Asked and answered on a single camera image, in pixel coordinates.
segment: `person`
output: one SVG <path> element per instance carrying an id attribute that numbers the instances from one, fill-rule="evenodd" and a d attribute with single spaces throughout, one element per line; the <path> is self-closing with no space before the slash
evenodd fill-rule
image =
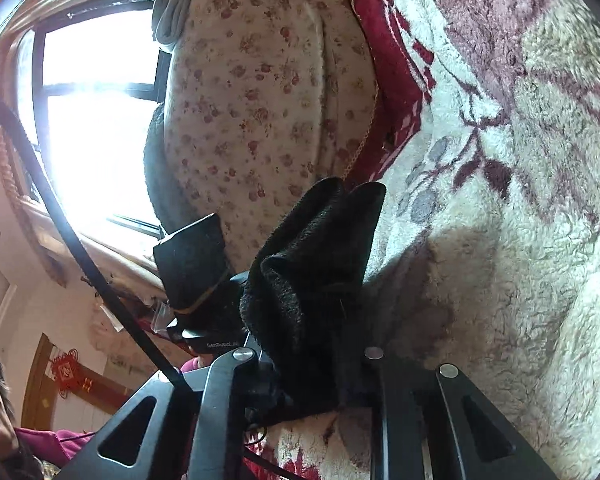
<path id="1" fill-rule="evenodd" d="M 193 359 L 183 372 L 202 367 Z M 68 430 L 38 431 L 16 428 L 15 412 L 0 362 L 0 462 L 11 480 L 50 480 L 83 447 L 94 433 Z"/>

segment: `white and red rug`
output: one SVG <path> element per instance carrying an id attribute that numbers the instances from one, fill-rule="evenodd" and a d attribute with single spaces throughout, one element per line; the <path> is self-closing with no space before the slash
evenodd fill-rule
<path id="1" fill-rule="evenodd" d="M 600 27 L 581 0 L 354 2 L 398 131 L 375 174 L 378 344 L 454 362 L 560 478 L 595 478 Z M 368 478 L 365 426 L 282 425 L 263 452 L 312 480 Z"/>

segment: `metal screw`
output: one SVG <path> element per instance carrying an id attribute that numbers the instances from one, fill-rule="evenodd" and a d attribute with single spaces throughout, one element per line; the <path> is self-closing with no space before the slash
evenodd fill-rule
<path id="1" fill-rule="evenodd" d="M 253 357 L 253 350 L 251 348 L 236 348 L 234 350 L 234 359 L 236 361 L 248 361 Z"/>
<path id="2" fill-rule="evenodd" d="M 384 352 L 379 346 L 368 346 L 365 348 L 365 357 L 372 361 L 377 361 L 384 357 Z"/>
<path id="3" fill-rule="evenodd" d="M 455 366 L 446 363 L 440 367 L 440 375 L 447 379 L 453 379 L 454 377 L 458 377 L 458 369 Z"/>

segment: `window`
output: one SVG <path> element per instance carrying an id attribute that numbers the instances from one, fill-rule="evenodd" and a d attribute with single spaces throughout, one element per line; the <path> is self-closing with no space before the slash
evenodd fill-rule
<path id="1" fill-rule="evenodd" d="M 142 155 L 171 56 L 152 40 L 153 1 L 92 0 L 44 20 L 20 47 L 20 117 L 67 216 L 85 232 L 107 219 L 160 237 Z"/>

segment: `curtain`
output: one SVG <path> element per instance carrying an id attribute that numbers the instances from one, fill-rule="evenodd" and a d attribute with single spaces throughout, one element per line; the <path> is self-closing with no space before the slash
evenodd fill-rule
<path id="1" fill-rule="evenodd" d="M 16 110 L 18 45 L 40 19 L 85 0 L 24 0 L 0 35 L 0 98 Z M 65 269 L 75 265 L 44 206 L 27 195 L 21 163 L 0 127 L 0 176 L 11 207 L 27 240 L 49 277 L 66 285 Z M 114 283 L 132 291 L 144 304 L 164 298 L 164 288 L 152 261 L 150 247 L 119 247 L 80 235 L 101 271 Z"/>

